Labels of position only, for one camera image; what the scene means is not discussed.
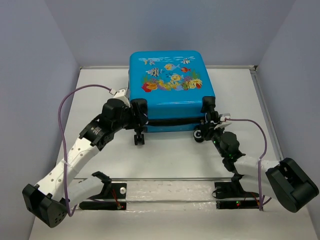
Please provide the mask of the blue hard-shell suitcase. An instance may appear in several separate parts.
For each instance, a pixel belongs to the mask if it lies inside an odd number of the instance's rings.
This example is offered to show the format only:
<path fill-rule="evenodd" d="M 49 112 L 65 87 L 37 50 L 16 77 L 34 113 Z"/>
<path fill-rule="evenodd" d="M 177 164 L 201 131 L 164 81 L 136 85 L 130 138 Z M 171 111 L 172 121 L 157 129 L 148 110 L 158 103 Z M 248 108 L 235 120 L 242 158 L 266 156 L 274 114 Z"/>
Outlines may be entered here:
<path fill-rule="evenodd" d="M 215 92 L 201 54 L 195 50 L 138 51 L 129 58 L 130 101 L 144 99 L 148 118 L 135 129 L 135 145 L 145 143 L 144 133 L 192 131 L 196 142 L 204 141 L 207 122 L 204 97 L 215 106 Z"/>

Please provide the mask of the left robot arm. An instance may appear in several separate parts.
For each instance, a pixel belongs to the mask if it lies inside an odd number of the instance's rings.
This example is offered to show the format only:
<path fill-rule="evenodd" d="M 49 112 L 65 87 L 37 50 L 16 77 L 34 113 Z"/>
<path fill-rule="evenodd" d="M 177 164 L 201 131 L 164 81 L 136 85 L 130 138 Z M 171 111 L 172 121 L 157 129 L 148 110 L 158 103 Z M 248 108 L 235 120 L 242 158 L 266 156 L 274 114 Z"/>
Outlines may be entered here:
<path fill-rule="evenodd" d="M 115 133 L 125 129 L 133 120 L 129 99 L 112 97 L 79 134 L 75 143 L 63 159 L 35 185 L 27 184 L 22 196 L 29 212 L 50 228 L 54 228 L 66 217 L 72 202 L 68 186 L 80 170 L 97 155 Z"/>

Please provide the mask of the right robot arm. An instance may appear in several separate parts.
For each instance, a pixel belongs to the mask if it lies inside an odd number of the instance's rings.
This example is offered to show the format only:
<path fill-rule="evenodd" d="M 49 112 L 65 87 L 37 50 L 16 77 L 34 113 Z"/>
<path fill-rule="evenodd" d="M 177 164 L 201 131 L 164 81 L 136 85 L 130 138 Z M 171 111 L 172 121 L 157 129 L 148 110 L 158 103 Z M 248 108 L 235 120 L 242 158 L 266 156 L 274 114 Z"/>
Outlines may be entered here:
<path fill-rule="evenodd" d="M 212 142 L 222 157 L 230 181 L 216 183 L 213 196 L 219 200 L 245 198 L 255 194 L 277 200 L 291 213 L 298 212 L 320 193 L 316 184 L 292 159 L 261 160 L 242 153 L 237 136 L 229 131 L 215 131 Z"/>

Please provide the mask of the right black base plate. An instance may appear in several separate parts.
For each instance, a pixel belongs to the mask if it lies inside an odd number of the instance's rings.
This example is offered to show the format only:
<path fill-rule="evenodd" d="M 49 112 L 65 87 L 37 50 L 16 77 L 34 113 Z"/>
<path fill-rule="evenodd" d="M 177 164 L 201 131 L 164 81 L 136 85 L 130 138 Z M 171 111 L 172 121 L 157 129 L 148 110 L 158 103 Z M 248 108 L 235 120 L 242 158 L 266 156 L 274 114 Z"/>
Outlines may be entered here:
<path fill-rule="evenodd" d="M 215 199 L 218 210 L 259 209 L 259 195 L 255 192 L 240 190 L 231 181 L 215 182 L 211 195 Z"/>

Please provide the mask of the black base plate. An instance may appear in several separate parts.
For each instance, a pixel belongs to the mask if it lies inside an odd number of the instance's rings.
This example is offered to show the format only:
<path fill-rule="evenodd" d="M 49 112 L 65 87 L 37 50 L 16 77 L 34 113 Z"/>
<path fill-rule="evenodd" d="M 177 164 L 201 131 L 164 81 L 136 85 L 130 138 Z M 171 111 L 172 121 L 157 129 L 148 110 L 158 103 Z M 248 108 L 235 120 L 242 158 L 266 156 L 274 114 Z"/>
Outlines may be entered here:
<path fill-rule="evenodd" d="M 127 183 L 112 182 L 111 188 L 107 193 L 103 193 L 78 205 L 78 209 L 87 211 L 124 211 L 127 209 Z"/>
<path fill-rule="evenodd" d="M 255 192 L 240 190 L 231 181 L 215 182 L 211 195 L 215 199 L 218 210 L 259 209 L 259 195 Z"/>

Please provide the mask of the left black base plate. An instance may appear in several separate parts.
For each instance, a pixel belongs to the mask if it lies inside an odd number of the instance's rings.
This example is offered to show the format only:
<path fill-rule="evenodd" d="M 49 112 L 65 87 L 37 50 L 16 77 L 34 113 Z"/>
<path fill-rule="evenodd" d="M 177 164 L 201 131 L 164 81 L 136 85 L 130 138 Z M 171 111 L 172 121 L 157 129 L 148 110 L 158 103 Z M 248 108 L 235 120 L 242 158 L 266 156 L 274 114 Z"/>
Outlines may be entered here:
<path fill-rule="evenodd" d="M 127 209 L 127 183 L 112 182 L 111 188 L 107 193 L 103 193 L 78 205 L 78 209 L 87 211 L 124 211 Z"/>

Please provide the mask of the aluminium table rail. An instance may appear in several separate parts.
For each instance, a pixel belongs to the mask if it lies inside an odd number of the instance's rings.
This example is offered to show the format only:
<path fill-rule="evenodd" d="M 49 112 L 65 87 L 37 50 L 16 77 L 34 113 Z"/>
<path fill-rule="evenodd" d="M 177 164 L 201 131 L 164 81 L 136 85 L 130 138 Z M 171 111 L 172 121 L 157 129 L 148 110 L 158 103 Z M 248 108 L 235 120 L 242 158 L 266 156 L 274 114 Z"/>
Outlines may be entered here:
<path fill-rule="evenodd" d="M 89 177 L 76 177 L 71 181 L 84 181 Z M 213 181 L 213 182 L 229 182 L 231 177 L 182 177 L 182 178 L 110 178 L 113 182 L 130 182 L 130 181 Z"/>

